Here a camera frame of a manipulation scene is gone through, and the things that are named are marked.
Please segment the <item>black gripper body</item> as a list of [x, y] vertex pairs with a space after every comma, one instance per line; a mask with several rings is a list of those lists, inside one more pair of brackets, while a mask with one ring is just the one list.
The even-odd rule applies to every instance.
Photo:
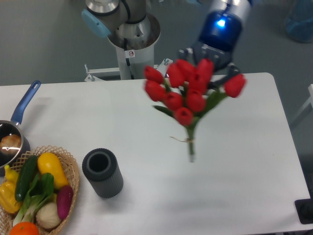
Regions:
[[215, 71], [224, 69], [232, 62], [232, 53], [242, 29], [238, 17], [221, 10], [210, 12], [198, 39], [191, 46], [195, 63], [209, 59]]

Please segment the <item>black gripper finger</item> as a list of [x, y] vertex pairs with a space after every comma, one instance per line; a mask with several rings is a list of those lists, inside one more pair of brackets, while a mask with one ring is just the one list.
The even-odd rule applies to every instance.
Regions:
[[191, 47], [179, 49], [178, 58], [185, 60], [187, 62], [194, 63], [195, 59], [194, 59], [193, 49]]
[[230, 80], [231, 78], [235, 77], [236, 75], [239, 75], [241, 73], [240, 69], [234, 65], [234, 63], [230, 63], [226, 66], [227, 68], [227, 74], [216, 80], [216, 81], [210, 81], [207, 88], [209, 90], [216, 90], [218, 89], [220, 86], [224, 85], [228, 80]]

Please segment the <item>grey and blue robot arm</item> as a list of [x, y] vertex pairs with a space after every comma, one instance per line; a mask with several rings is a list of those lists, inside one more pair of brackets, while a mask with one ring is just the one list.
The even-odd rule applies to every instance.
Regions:
[[[199, 37], [191, 47], [180, 49], [178, 58], [195, 65], [210, 59], [213, 71], [227, 75], [209, 88], [215, 89], [240, 73], [232, 53], [252, 8], [250, 0], [214, 0], [209, 6]], [[81, 13], [88, 28], [115, 47], [121, 80], [142, 79], [145, 66], [154, 65], [154, 45], [160, 24], [146, 10], [144, 0], [88, 0]]]

